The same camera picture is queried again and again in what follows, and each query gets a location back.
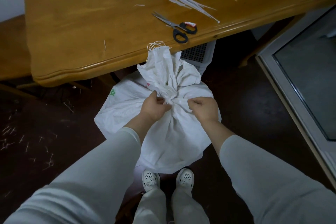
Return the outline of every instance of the white pants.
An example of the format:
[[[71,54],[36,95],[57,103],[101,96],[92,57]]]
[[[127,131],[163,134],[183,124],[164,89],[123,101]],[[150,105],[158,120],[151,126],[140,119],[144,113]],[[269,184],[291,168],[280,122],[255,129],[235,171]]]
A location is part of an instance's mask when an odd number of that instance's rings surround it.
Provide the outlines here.
[[[171,197],[171,202],[176,224],[210,223],[204,209],[193,199],[191,192],[178,187]],[[164,224],[166,212],[165,193],[159,188],[154,188],[143,195],[133,224]]]

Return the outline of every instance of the black scissors handle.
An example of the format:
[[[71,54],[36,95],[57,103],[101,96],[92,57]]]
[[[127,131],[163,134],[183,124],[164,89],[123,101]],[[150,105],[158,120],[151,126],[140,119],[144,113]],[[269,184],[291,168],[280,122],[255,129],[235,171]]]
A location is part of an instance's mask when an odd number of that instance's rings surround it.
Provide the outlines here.
[[[179,40],[176,38],[176,36],[179,35],[181,37],[184,38],[184,40]],[[181,31],[177,30],[176,28],[174,28],[173,30],[173,38],[176,42],[178,42],[179,44],[185,44],[186,42],[188,42],[188,37],[186,34],[182,33]]]
[[[187,28],[187,24],[181,22],[180,27],[183,28],[188,34],[195,35],[197,33],[197,26],[195,26],[195,30],[190,30]]]

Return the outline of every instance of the hand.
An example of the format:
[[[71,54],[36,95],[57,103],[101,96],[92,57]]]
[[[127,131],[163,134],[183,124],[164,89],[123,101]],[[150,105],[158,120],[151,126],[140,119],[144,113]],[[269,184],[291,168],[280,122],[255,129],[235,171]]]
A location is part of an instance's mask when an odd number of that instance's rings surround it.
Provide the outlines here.
[[[165,100],[156,96],[156,91],[153,91],[142,104],[140,115],[148,117],[153,122],[162,118],[165,112],[171,109],[171,105],[163,104]]]
[[[188,100],[188,106],[201,124],[208,121],[218,122],[218,105],[213,98],[192,98]]]

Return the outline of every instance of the plastic basket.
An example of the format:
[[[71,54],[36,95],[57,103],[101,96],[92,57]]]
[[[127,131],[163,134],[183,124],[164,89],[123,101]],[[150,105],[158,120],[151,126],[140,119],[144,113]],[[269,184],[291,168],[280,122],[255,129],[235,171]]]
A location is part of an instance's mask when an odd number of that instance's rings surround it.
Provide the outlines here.
[[[212,61],[215,45],[216,40],[183,50],[181,59],[194,65],[202,76],[205,69]]]

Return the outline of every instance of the perforated shoe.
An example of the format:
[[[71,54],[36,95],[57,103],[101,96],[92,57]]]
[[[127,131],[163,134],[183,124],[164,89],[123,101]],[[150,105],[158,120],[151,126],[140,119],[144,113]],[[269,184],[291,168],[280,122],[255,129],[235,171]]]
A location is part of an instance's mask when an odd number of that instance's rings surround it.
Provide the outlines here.
[[[194,187],[194,173],[188,169],[183,168],[179,171],[176,177],[176,187],[182,186],[183,188],[191,191]]]
[[[145,169],[142,173],[142,185],[146,192],[160,188],[160,175]]]

